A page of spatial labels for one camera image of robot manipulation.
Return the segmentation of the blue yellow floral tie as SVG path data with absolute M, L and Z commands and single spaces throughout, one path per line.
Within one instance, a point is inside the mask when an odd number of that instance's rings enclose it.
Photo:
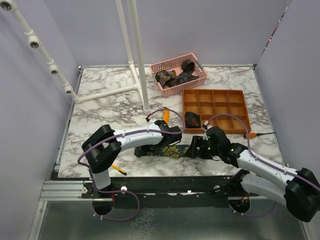
M 134 155 L 136 157 L 170 157 L 173 159 L 179 159 L 186 156 L 186 152 L 189 149 L 187 144 L 178 144 L 172 146 L 165 146 L 162 148 L 152 148 L 149 146 L 140 146 L 134 149 Z

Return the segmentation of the orange compartment tray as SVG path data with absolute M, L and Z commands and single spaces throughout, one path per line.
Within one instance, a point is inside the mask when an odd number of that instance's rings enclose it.
M 182 92 L 183 116 L 186 112 L 200 115 L 201 128 L 186 128 L 185 133 L 203 134 L 202 126 L 209 122 L 218 126 L 226 134 L 244 134 L 250 132 L 251 124 L 245 102 L 244 92 L 234 89 L 185 89 Z

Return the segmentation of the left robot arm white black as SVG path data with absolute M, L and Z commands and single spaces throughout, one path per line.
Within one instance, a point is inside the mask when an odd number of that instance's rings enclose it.
M 112 129 L 108 124 L 101 126 L 81 146 L 95 182 L 94 193 L 101 198 L 110 193 L 109 168 L 119 153 L 142 146 L 159 149 L 181 139 L 182 130 L 178 126 L 169 127 L 164 120 L 133 130 Z

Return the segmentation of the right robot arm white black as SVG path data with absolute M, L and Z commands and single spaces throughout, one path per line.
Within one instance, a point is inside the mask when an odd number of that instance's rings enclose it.
M 204 136 L 194 136 L 185 154 L 192 159 L 218 157 L 239 168 L 239 178 L 229 184 L 236 196 L 248 192 L 269 198 L 307 223 L 320 210 L 320 184 L 311 170 L 305 167 L 296 170 L 272 162 L 243 144 L 230 142 L 217 126 L 208 127 Z

